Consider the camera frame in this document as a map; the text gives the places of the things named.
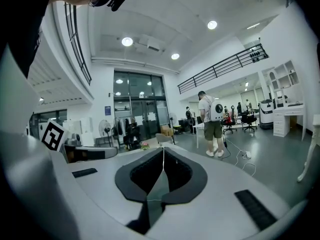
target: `gray floor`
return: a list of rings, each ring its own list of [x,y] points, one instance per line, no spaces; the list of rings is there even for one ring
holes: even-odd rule
[[[208,157],[203,130],[199,131],[199,148],[197,148],[196,136],[191,133],[174,137],[178,141],[178,146]],[[252,158],[250,160],[244,160],[239,155],[237,166],[242,168],[248,162],[255,164],[256,173],[253,177],[281,196],[291,207],[306,197],[316,178],[320,175],[320,147],[316,146],[307,175],[302,182],[297,182],[297,177],[304,169],[311,143],[311,135],[309,134],[306,134],[304,140],[301,141],[302,131],[299,129],[292,129],[284,138],[273,136],[273,130],[261,128],[255,132],[249,132],[249,130],[243,132],[238,129],[233,134],[226,132],[225,137],[240,149],[251,152]],[[227,142],[227,144],[231,156],[223,159],[222,163],[234,165],[237,162],[236,156],[239,150],[231,143]],[[224,156],[228,154],[228,151],[224,149]],[[252,175],[254,166],[246,165],[244,171]]]

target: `doorway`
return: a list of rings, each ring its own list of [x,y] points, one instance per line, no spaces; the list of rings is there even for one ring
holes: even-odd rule
[[[154,138],[159,132],[158,113],[154,100],[132,100],[132,116],[140,128],[141,140]]]

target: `standing fan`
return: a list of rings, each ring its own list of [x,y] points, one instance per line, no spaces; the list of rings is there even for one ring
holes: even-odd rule
[[[175,113],[169,113],[169,119],[170,119],[171,124],[172,124],[173,135],[175,135],[174,124],[177,122],[177,116],[176,116],[176,114],[175,114]],[[172,135],[173,144],[176,145],[175,138],[174,138],[173,135]]]
[[[101,122],[99,123],[99,133],[100,136],[103,137],[108,137],[108,141],[109,141],[109,145],[111,147],[111,143],[110,143],[110,138],[109,138],[109,132],[111,131],[111,126],[110,123],[108,123],[107,120],[101,120]]]

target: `black railing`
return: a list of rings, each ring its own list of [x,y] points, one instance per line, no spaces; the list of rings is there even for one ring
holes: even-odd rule
[[[240,51],[194,75],[178,85],[180,94],[200,86],[212,79],[221,77],[231,71],[243,68],[251,63],[269,58],[262,44]]]
[[[77,25],[77,7],[75,5],[71,5],[69,3],[64,3],[64,11],[65,11],[65,19],[66,19],[66,26],[68,29],[68,34],[70,37],[70,42],[73,48],[74,55],[76,60],[78,61],[79,67],[90,85],[91,83],[91,75],[88,71],[84,55],[81,50],[81,45],[78,36],[78,25]]]

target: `white sneaker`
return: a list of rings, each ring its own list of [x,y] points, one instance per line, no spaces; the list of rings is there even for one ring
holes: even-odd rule
[[[224,152],[223,150],[222,150],[221,152],[218,152],[218,153],[217,153],[218,158],[222,157],[222,156],[224,155],[224,153],[225,153],[225,152]]]
[[[214,156],[214,153],[213,152],[210,152],[209,150],[207,150],[205,152],[209,157],[213,157]]]

